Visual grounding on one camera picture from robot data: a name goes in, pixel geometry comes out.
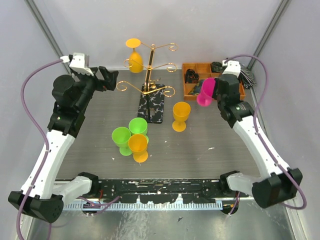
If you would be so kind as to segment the pink plastic goblet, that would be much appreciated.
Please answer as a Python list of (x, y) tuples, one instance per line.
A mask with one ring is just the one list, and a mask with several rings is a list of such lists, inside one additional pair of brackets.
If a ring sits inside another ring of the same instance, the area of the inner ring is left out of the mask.
[(213, 93), (215, 90), (216, 79), (209, 77), (204, 80), (199, 95), (196, 98), (198, 105), (208, 107), (213, 101)]

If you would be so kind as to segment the green goblet front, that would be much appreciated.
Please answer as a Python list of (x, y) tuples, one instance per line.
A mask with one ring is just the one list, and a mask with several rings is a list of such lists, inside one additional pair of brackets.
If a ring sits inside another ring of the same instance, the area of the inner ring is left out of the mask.
[(124, 126), (117, 127), (111, 134), (111, 138), (119, 148), (120, 154), (126, 157), (132, 154), (132, 151), (128, 145), (131, 136), (130, 130)]

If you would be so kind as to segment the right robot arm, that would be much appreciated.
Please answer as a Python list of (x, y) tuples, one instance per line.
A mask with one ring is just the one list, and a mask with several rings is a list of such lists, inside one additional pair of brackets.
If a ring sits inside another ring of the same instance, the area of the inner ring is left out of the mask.
[(240, 99), (239, 81), (233, 74), (216, 78), (213, 97), (221, 117), (240, 136), (259, 170), (259, 177), (234, 170), (219, 179), (219, 191), (225, 197), (235, 192), (252, 196), (261, 208), (293, 199), (300, 191), (302, 172), (292, 169), (277, 153), (261, 130), (251, 105)]

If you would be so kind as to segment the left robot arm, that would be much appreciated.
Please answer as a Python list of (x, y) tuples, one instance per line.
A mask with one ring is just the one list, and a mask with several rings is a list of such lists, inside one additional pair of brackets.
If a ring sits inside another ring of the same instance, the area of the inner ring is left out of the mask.
[(116, 88), (119, 71), (109, 71), (103, 66), (91, 67), (90, 71), (81, 74), (73, 70), (78, 80), (68, 74), (54, 80), (55, 102), (44, 146), (25, 184), (8, 196), (9, 203), (23, 214), (50, 224), (60, 217), (64, 206), (78, 197), (95, 198), (100, 193), (98, 176), (88, 172), (81, 172), (69, 183), (54, 188), (61, 164), (79, 134), (94, 92)]

